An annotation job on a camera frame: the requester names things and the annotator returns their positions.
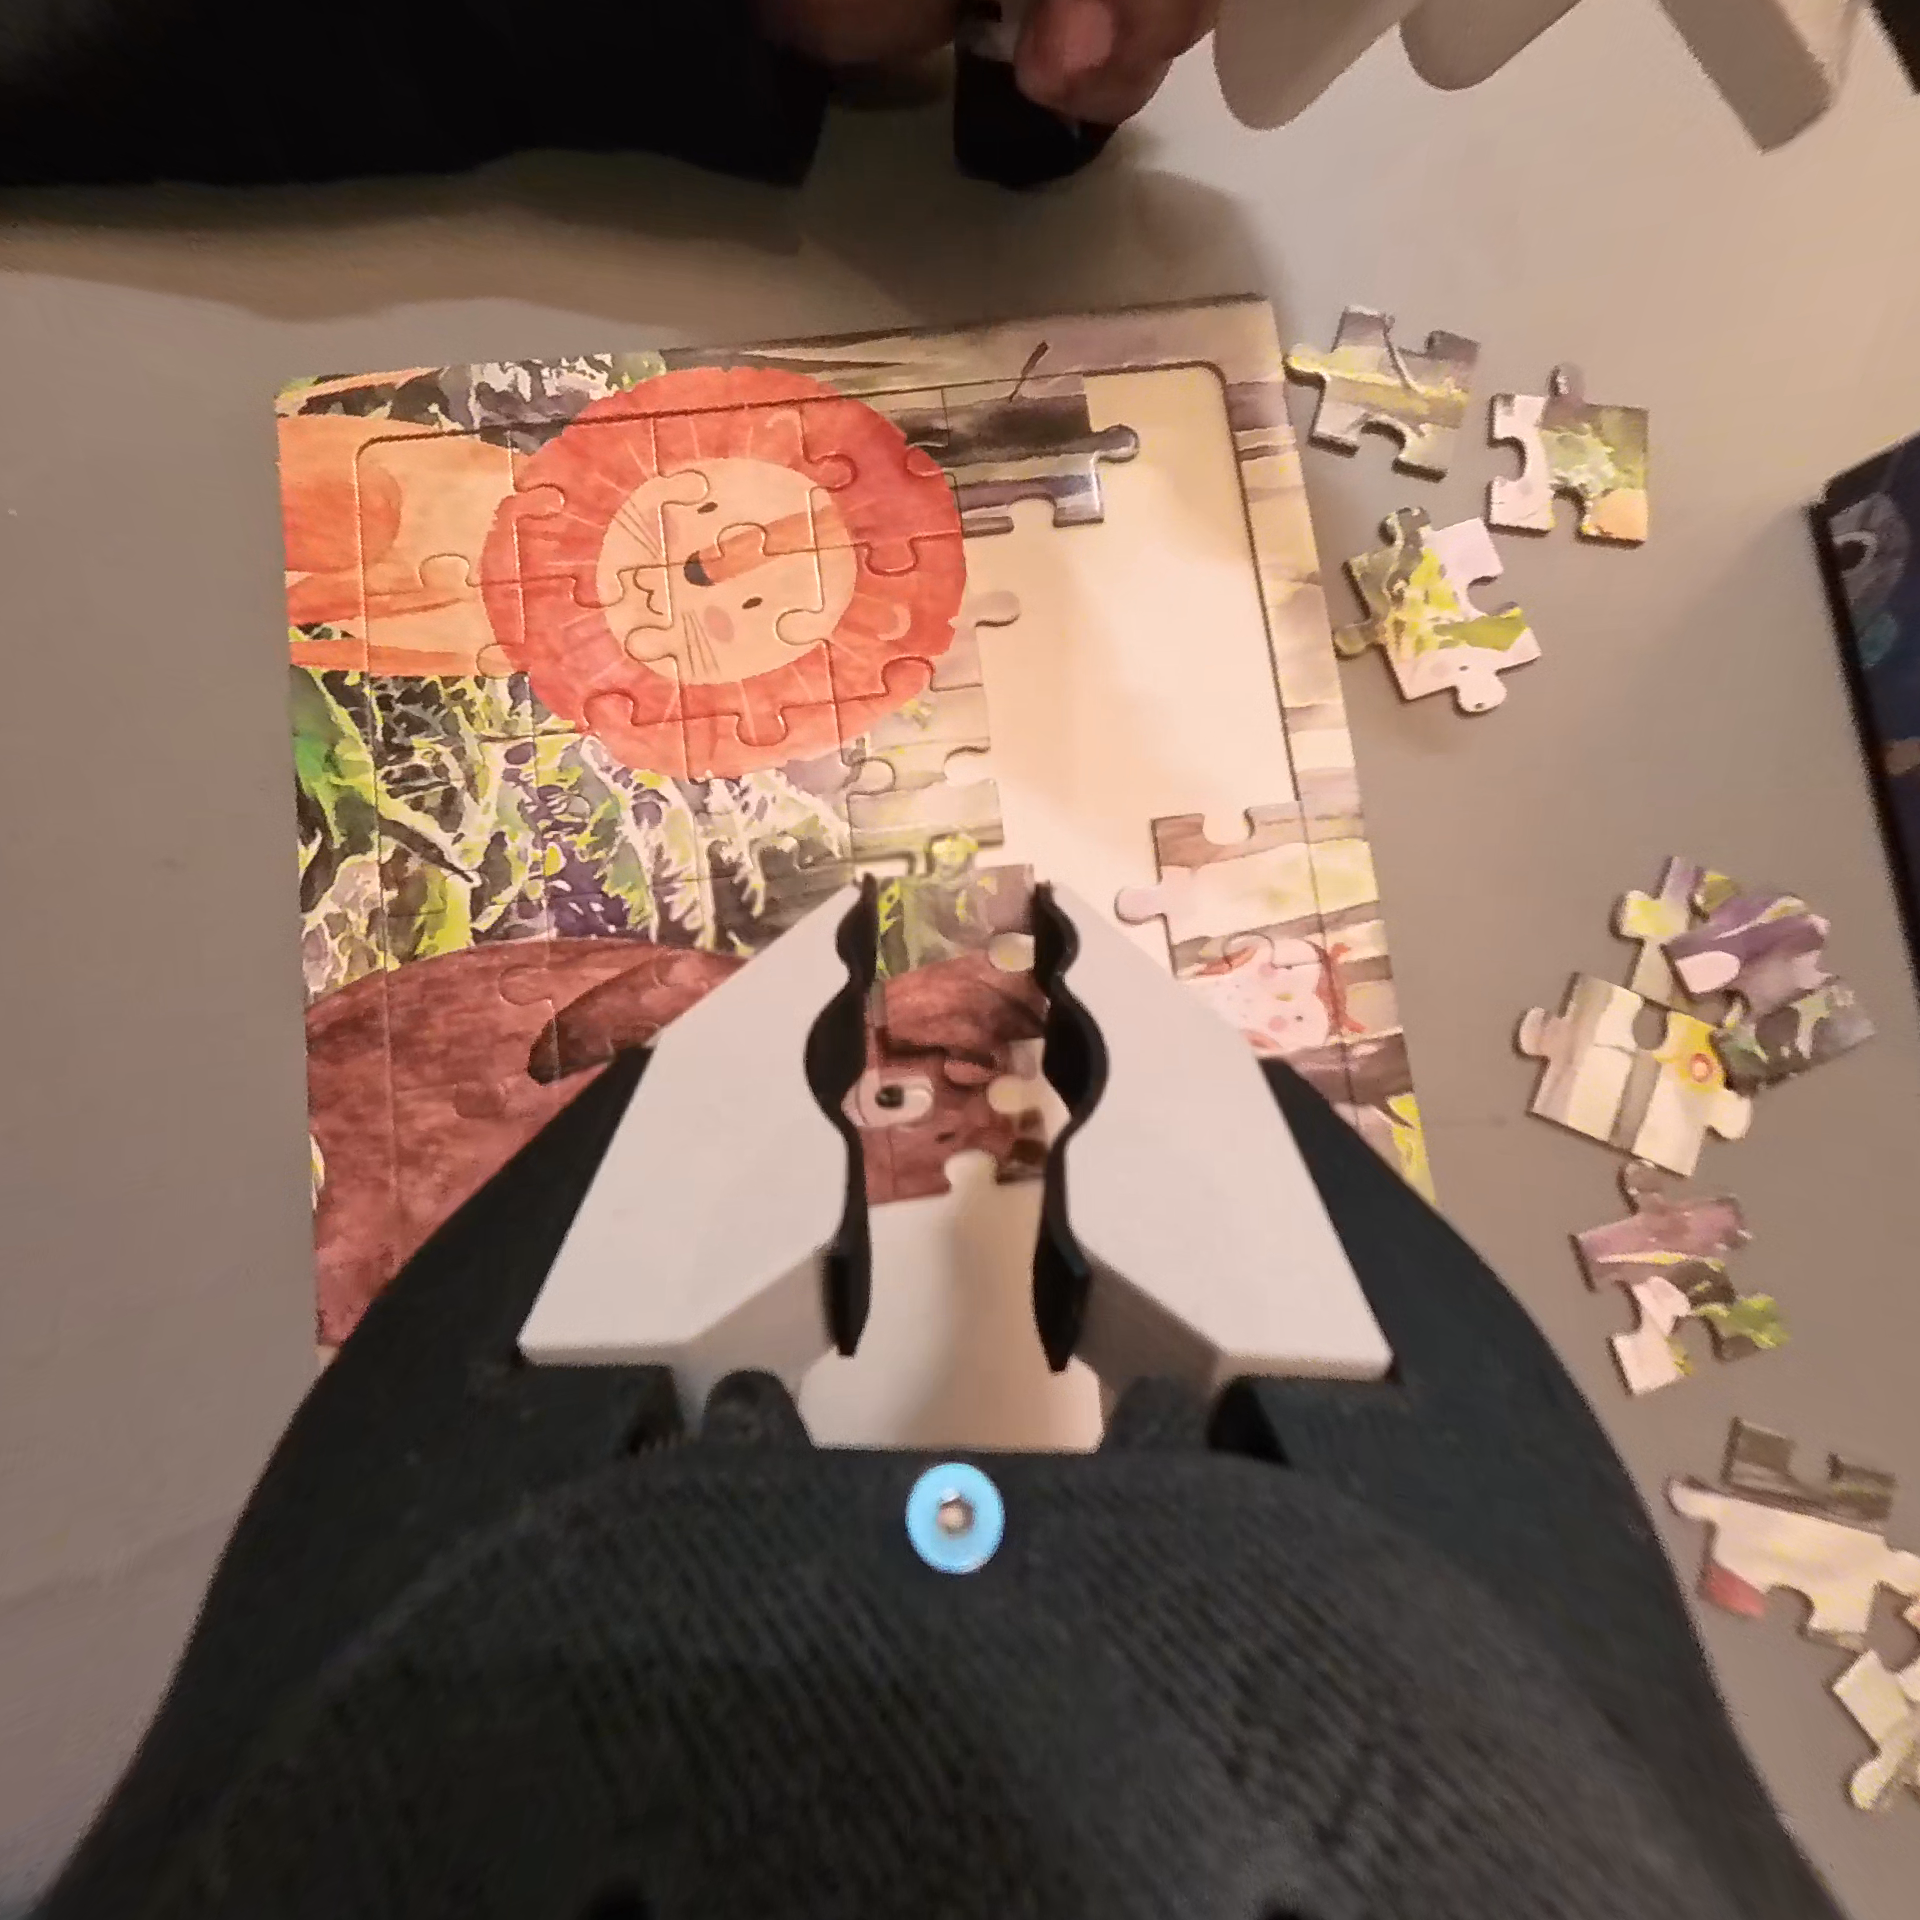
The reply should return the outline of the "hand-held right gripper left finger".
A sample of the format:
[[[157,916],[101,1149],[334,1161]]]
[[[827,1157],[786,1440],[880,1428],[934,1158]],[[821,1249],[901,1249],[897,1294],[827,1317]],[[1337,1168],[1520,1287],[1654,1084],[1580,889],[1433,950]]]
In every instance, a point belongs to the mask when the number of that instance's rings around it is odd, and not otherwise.
[[[859,1349],[871,1234],[844,1100],[875,963],[860,877],[663,1028],[522,1320],[524,1363],[667,1367],[696,1417],[735,1371],[792,1392]]]

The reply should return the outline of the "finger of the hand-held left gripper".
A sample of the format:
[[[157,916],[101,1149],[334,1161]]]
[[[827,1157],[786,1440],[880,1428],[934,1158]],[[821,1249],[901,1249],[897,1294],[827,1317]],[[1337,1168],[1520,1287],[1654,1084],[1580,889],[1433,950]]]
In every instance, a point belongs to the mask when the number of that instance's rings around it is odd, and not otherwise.
[[[1774,153],[1822,121],[1863,3],[1658,3],[1751,141]],[[1442,92],[1487,80],[1574,3],[1418,3],[1413,71]]]
[[[1276,129],[1387,37],[1400,37],[1418,77],[1462,92],[1568,12],[1569,3],[1225,3],[1212,64],[1238,123]]]

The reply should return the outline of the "illustrated puzzle box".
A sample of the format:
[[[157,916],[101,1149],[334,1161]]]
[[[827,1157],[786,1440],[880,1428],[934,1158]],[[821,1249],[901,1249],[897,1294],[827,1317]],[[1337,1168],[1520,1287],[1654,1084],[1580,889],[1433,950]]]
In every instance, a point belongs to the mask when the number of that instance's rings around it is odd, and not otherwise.
[[[1891,889],[1917,950],[1917,437],[1829,479],[1812,541]]]

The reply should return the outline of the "jigsaw pieces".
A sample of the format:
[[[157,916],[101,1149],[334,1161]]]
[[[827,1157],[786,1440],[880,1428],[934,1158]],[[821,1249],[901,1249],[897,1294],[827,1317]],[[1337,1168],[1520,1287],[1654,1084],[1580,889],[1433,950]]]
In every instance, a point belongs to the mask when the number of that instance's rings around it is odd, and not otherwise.
[[[1361,424],[1396,432],[1402,441],[1445,441],[1462,419],[1473,344],[1442,335],[1425,347],[1425,369],[1413,371],[1410,348],[1396,357],[1381,313],[1347,311],[1350,344],[1333,357],[1295,351],[1294,380],[1333,387],[1355,376],[1357,398],[1406,403],[1337,433],[1316,426],[1324,444],[1357,437]],[[1381,519],[1373,541],[1346,563],[1357,618],[1333,622],[1328,659],[1381,659],[1396,700],[1458,715],[1497,712],[1520,666],[1541,659],[1541,643],[1518,605],[1479,608],[1474,589],[1492,589],[1502,556],[1492,524],[1544,538],[1555,496],[1580,505],[1584,538],[1638,547],[1645,541],[1645,412],[1592,404],[1576,387],[1576,369],[1556,367],[1546,395],[1497,395],[1487,433],[1520,454],[1518,475],[1495,475],[1487,515],[1433,524],[1424,505],[1400,505]],[[1878,1025],[1849,981],[1829,963],[1831,916],[1805,902],[1805,889],[1777,886],[1779,831],[1788,856],[1831,891],[1831,861],[1849,851],[1815,835],[1822,806],[1857,782],[1854,756],[1831,755],[1838,726],[1805,719],[1800,666],[1787,640],[1812,643],[1812,589],[1788,592],[1796,622],[1738,619],[1755,612],[1748,589],[1701,597],[1691,622],[1645,628],[1660,640],[1658,659],[1632,653],[1627,640],[1599,659],[1606,691],[1580,691],[1584,749],[1556,738],[1528,749],[1492,786],[1474,817],[1474,838],[1544,817],[1528,843],[1534,866],[1516,866],[1511,897],[1468,886],[1462,844],[1454,831],[1425,849],[1445,877],[1454,905],[1448,1010],[1462,1004],[1462,981],[1479,961],[1534,938],[1539,897],[1568,873],[1592,866],[1592,835],[1611,828],[1611,803],[1629,790],[1652,797],[1660,831],[1732,828],[1740,812],[1738,873],[1727,861],[1667,851],[1654,889],[1627,889],[1611,906],[1616,942],[1632,942],[1623,981],[1569,973],[1556,1004],[1531,1004],[1516,1028],[1516,1059],[1531,1061],[1531,1113],[1568,1136],[1592,1139],[1616,1161],[1623,1213],[1569,1234],[1588,1287],[1620,1295],[1629,1312],[1611,1336],[1620,1392],[1645,1398],[1691,1373],[1685,1328],[1699,1328],[1701,1358],[1738,1363],[1779,1352],[1791,1324],[1805,1352],[1829,1352],[1834,1398],[1843,1385],[1898,1385],[1894,1394],[1917,1420],[1917,1240],[1894,1254],[1891,1281],[1854,1275],[1863,1228],[1891,1205],[1881,1188],[1917,1192],[1917,1095],[1903,1127],[1861,1100],[1863,1066],[1842,1066],[1842,1080],[1818,1095],[1787,1095],[1807,1073],[1857,1059]],[[1361,954],[1357,883],[1372,886],[1372,856],[1357,827],[1357,777],[1333,774],[1333,762],[1299,762],[1299,794],[1316,859],[1322,859],[1322,920],[1309,934],[1322,1013],[1322,1046],[1299,1048],[1294,1065],[1312,1076],[1336,1110],[1357,1122],[1393,1173],[1418,1188],[1424,1173],[1424,1121],[1410,1095],[1402,1018],[1387,981],[1383,938]],[[1788,1133],[1744,1168],[1748,1199],[1764,1213],[1791,1212],[1812,1220],[1796,1262],[1788,1310],[1765,1290],[1744,1290],[1731,1260],[1751,1243],[1740,1192],[1701,1183],[1699,1158],[1712,1139],[1752,1136],[1755,1113],[1787,1113]],[[1802,1636],[1849,1653],[1829,1691],[1863,1739],[1849,1772],[1849,1799],[1881,1812],[1894,1788],[1917,1797],[1917,1474],[1900,1507],[1900,1474],[1829,1453],[1822,1474],[1788,1432],[1732,1420],[1719,1451],[1717,1481],[1670,1475],[1667,1507],[1703,1527],[1699,1598],[1725,1614],[1764,1618],[1774,1594],[1791,1594]],[[1887,1664],[1869,1644],[1878,1604],[1900,1604],[1913,1642],[1908,1663]]]

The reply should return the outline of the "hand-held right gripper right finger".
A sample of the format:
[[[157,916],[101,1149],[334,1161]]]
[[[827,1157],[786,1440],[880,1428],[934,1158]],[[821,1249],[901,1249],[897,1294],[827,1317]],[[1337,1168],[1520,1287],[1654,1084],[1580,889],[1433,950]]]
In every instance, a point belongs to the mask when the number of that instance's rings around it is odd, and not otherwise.
[[[1047,1136],[1032,1312],[1103,1420],[1138,1382],[1381,1385],[1393,1352],[1249,1046],[1074,889],[1032,895]]]

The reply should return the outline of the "person's left hand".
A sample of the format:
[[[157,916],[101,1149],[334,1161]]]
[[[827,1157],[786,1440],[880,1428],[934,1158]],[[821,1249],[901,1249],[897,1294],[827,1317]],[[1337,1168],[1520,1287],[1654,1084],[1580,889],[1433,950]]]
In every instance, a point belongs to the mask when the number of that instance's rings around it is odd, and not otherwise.
[[[754,3],[758,26],[827,68],[901,68],[954,41],[962,3]],[[1222,3],[1032,3],[1015,32],[1015,80],[1041,106],[1117,126],[1138,115],[1172,63],[1216,22]]]

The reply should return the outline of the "jigsaw puzzle board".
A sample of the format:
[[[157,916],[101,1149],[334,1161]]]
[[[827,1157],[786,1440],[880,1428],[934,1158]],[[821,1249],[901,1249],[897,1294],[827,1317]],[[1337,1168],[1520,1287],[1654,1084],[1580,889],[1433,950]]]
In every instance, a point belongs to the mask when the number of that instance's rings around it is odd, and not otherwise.
[[[1034,877],[1425,1136],[1260,300],[310,376],[278,474],[317,1345],[606,1050],[878,883],[878,1205],[1038,1176]]]

